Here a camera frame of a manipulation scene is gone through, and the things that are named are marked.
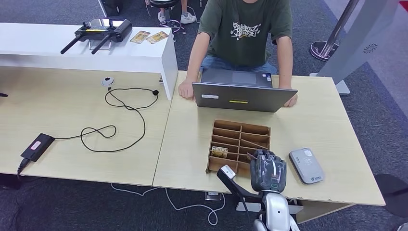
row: light wood tabletop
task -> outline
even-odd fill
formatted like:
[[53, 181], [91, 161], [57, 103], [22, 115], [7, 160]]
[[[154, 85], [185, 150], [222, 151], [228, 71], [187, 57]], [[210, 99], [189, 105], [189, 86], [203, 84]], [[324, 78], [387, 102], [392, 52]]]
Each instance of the light wood tabletop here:
[[[79, 135], [85, 127], [115, 125], [117, 134], [105, 139], [99, 134], [84, 137], [97, 150], [113, 150], [132, 144], [143, 133], [136, 112], [109, 106], [105, 77], [114, 77], [113, 88], [158, 89], [158, 101], [140, 112], [146, 120], [146, 134], [133, 147], [117, 153], [94, 153], [79, 138], [56, 140], [22, 175], [151, 185], [166, 126], [170, 101], [160, 74], [0, 67], [0, 172], [16, 174], [20, 154], [40, 133], [53, 137]], [[147, 106], [155, 100], [148, 91], [115, 91], [132, 107]], [[112, 97], [109, 102], [118, 104]], [[112, 134], [112, 129], [104, 131]]]
[[[179, 72], [177, 86], [185, 75]], [[288, 163], [286, 197], [337, 202], [339, 208], [348, 204], [384, 205], [332, 79], [294, 76], [293, 87], [299, 90], [297, 104], [274, 114], [199, 108], [175, 91], [153, 185], [227, 192], [214, 172], [205, 172], [213, 121], [223, 119], [271, 127], [271, 150]], [[304, 147], [314, 152], [325, 172], [324, 181], [305, 185], [297, 176], [288, 154]], [[249, 179], [236, 177], [235, 181], [252, 191]]]

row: sneaker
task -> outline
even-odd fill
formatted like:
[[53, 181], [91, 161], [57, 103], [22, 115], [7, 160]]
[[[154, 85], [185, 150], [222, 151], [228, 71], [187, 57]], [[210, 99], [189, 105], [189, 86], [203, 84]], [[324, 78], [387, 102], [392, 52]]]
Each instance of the sneaker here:
[[159, 12], [157, 13], [157, 19], [159, 19], [160, 22], [163, 22], [166, 20], [166, 17]]
[[184, 16], [183, 14], [181, 15], [180, 22], [181, 22], [182, 24], [189, 24], [189, 23], [195, 22], [196, 17], [193, 16], [191, 13], [187, 13], [187, 14], [188, 14], [187, 17]]

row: cardboard divider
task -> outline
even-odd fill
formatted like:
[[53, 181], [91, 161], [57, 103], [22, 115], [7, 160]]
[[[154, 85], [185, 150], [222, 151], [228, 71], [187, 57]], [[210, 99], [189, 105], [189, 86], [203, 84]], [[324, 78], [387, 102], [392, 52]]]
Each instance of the cardboard divider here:
[[242, 147], [242, 146], [240, 146], [240, 150], [239, 150], [238, 153], [240, 153], [240, 154], [249, 153], [249, 154], [253, 155], [257, 149], [258, 149], [258, 148], [249, 148], [249, 147]]
[[241, 132], [270, 136], [269, 127], [252, 125], [252, 124], [242, 124]]
[[214, 156], [210, 156], [208, 158], [208, 169], [210, 171], [218, 171], [224, 165], [228, 165], [234, 172], [238, 169], [238, 161], [236, 160], [228, 160], [224, 158], [218, 158]]
[[[212, 156], [211, 148], [213, 146], [228, 148], [227, 157]], [[218, 171], [224, 165], [228, 165], [238, 176], [250, 178], [250, 159], [247, 153], [253, 154], [262, 147], [269, 150], [269, 127], [215, 120], [206, 172]]]
[[247, 155], [239, 155], [238, 156], [238, 162], [243, 162], [243, 163], [250, 163], [251, 160], [248, 158]]
[[233, 130], [233, 131], [241, 131], [240, 123], [235, 123], [235, 122], [230, 122], [230, 121], [225, 121], [225, 120], [214, 121], [214, 127], [227, 129], [227, 130]]
[[223, 129], [223, 128], [214, 128], [213, 129], [213, 135], [230, 137], [230, 138], [234, 138], [234, 139], [239, 139], [240, 138], [240, 132], [239, 131], [227, 130], [227, 129]]
[[226, 144], [231, 144], [231, 145], [240, 145], [240, 140], [239, 139], [233, 139], [229, 137], [224, 137], [224, 136], [217, 136], [213, 135], [212, 141], [218, 142], [218, 143], [226, 143]]
[[250, 141], [264, 147], [267, 147], [270, 144], [270, 136], [267, 135], [255, 135], [242, 132], [240, 139]]

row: graphic print on t-shirt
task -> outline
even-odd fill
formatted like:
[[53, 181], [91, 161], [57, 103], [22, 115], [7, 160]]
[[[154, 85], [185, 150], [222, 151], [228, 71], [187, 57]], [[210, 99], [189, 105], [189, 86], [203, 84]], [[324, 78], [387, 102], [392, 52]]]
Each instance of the graphic print on t-shirt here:
[[256, 37], [259, 34], [262, 23], [250, 27], [244, 24], [232, 23], [231, 37], [236, 37], [237, 40], [243, 37]]

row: person's hand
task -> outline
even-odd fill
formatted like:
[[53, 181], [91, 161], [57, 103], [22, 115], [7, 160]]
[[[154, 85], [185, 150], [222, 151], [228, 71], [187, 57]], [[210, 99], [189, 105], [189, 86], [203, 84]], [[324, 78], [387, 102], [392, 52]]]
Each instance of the person's hand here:
[[193, 99], [194, 98], [194, 92], [192, 90], [192, 81], [190, 80], [184, 80], [179, 86], [178, 86], [178, 94], [185, 98], [185, 99]]
[[[281, 85], [279, 85], [279, 88], [281, 88], [281, 89], [292, 89], [291, 86], [281, 86]], [[292, 98], [290, 100], [288, 100], [283, 106], [284, 107], [292, 107], [293, 105], [296, 104], [296, 102], [297, 102], [297, 94], [292, 96]]]
[[290, 100], [288, 100], [283, 106], [284, 107], [292, 107], [293, 105], [296, 104], [296, 102], [297, 102], [297, 94], [292, 96], [292, 98]]

